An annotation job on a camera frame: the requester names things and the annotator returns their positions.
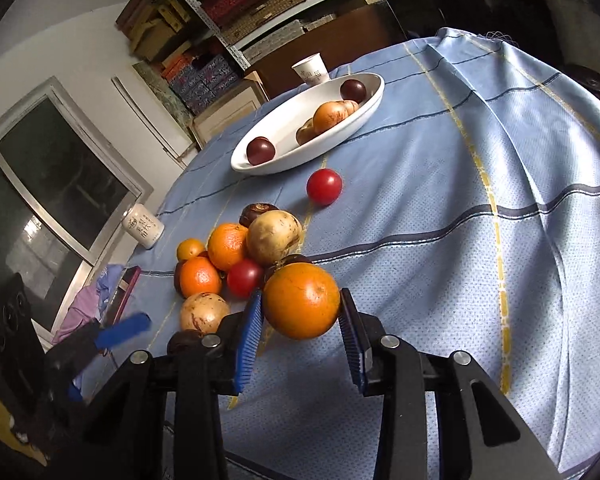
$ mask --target window pane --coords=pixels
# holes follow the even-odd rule
[[[81,263],[80,256],[45,227],[0,171],[0,283],[19,272],[31,317],[49,331]]]
[[[4,136],[0,152],[42,207],[87,249],[128,192],[49,99]]]

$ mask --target large orange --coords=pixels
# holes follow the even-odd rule
[[[182,264],[180,289],[185,298],[201,292],[220,294],[222,281],[218,271],[209,260],[194,256]]]
[[[264,316],[291,339],[311,339],[327,332],[338,317],[340,290],[331,275],[314,264],[289,264],[264,286]]]
[[[206,252],[211,263],[227,272],[236,263],[247,257],[247,233],[249,230],[240,224],[220,224],[206,244]]]
[[[205,245],[196,238],[187,238],[179,243],[176,249],[176,258],[179,262],[200,256],[205,250]]]

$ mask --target oval white dish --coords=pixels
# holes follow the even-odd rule
[[[360,103],[360,109],[315,139],[298,146],[298,128],[313,117],[321,104],[342,99],[340,86],[347,79],[358,79],[366,87],[366,100]],[[308,88],[270,111],[247,132],[232,153],[231,167],[241,173],[263,175],[300,166],[328,152],[364,126],[378,109],[383,92],[384,79],[369,72],[345,75]],[[247,144],[256,137],[269,139],[276,147],[276,156],[269,162],[252,166],[247,160],[246,151]]]

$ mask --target pile of fruit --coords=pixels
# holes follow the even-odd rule
[[[353,115],[366,99],[366,87],[357,79],[347,79],[340,86],[342,101],[327,101],[318,106],[314,115],[296,132],[298,146],[333,128]],[[276,156],[276,147],[266,137],[256,137],[247,144],[247,160],[252,166],[269,162]]]
[[[333,170],[318,170],[307,193],[319,205],[340,195],[342,180]],[[262,288],[262,308],[270,325],[292,339],[318,337],[338,315],[340,291],[335,280],[301,254],[302,225],[287,211],[267,203],[244,208],[238,223],[216,227],[205,245],[195,238],[178,245],[173,285],[185,301],[179,333],[170,345],[218,330],[230,313],[221,297],[222,281],[229,292],[247,299]]]

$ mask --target window frame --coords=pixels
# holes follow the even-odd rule
[[[22,181],[10,168],[0,153],[0,170],[11,183],[14,190],[27,206],[37,215],[42,223],[70,250],[81,257],[82,263],[72,279],[62,300],[51,331],[45,329],[35,320],[33,326],[44,346],[50,346],[51,340],[58,331],[64,316],[75,295],[80,289],[99,274],[107,263],[109,255],[123,235],[120,224],[123,213],[136,203],[144,203],[153,192],[153,187],[120,155],[106,137],[87,118],[78,105],[64,90],[58,79],[51,77],[26,94],[0,117],[0,140],[37,104],[49,99],[62,115],[72,130],[80,137],[104,166],[123,184],[127,194],[107,220],[106,224],[94,240],[91,247],[84,247],[69,234],[27,190]]]

